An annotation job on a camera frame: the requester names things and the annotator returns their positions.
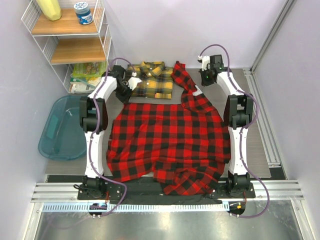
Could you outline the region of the red black plaid shirt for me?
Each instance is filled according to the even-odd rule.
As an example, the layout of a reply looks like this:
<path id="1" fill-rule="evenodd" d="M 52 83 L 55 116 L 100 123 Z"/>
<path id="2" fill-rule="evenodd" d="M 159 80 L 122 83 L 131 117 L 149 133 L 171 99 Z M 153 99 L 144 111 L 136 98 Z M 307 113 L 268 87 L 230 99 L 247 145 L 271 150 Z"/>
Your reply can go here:
<path id="1" fill-rule="evenodd" d="M 148 173 L 167 195 L 210 194 L 231 159 L 227 126 L 218 110 L 176 62 L 179 104 L 130 102 L 112 123 L 106 163 L 118 182 Z"/>

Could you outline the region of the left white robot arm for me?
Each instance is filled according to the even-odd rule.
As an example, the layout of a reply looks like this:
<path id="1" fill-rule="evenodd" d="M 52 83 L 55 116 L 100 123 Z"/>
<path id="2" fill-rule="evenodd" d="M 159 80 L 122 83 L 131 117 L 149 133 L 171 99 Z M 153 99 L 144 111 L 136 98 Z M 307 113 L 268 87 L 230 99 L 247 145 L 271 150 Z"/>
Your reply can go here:
<path id="1" fill-rule="evenodd" d="M 79 124 L 86 140 L 86 167 L 82 183 L 74 185 L 79 200 L 100 200 L 107 194 L 103 168 L 103 138 L 108 127 L 107 100 L 115 92 L 122 103 L 127 103 L 133 88 L 125 80 L 127 71 L 120 65 L 102 75 L 95 90 L 80 98 Z"/>

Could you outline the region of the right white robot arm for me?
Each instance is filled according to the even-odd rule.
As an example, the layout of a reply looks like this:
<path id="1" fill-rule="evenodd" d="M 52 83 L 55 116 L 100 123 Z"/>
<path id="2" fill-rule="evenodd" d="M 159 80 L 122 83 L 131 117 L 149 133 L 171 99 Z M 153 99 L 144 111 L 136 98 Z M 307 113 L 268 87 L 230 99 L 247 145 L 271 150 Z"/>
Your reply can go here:
<path id="1" fill-rule="evenodd" d="M 253 120 L 254 101 L 238 85 L 232 72 L 224 66 L 221 55 L 199 56 L 201 85 L 218 84 L 227 96 L 223 121 L 230 136 L 230 154 L 226 193 L 233 198 L 250 189 L 247 165 L 247 126 Z"/>

